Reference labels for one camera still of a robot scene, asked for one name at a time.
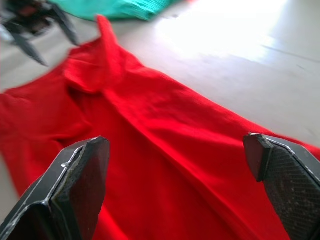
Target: red cloth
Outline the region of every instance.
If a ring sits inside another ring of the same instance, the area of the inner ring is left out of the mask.
[[[242,143],[275,135],[143,66],[104,17],[98,25],[99,39],[0,95],[0,148],[19,194],[61,149],[102,135],[111,157],[95,240],[289,239]]]

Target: green cloth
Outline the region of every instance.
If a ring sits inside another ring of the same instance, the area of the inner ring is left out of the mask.
[[[67,13],[86,20],[97,14],[108,19],[138,18],[148,21],[177,0],[50,0]]]

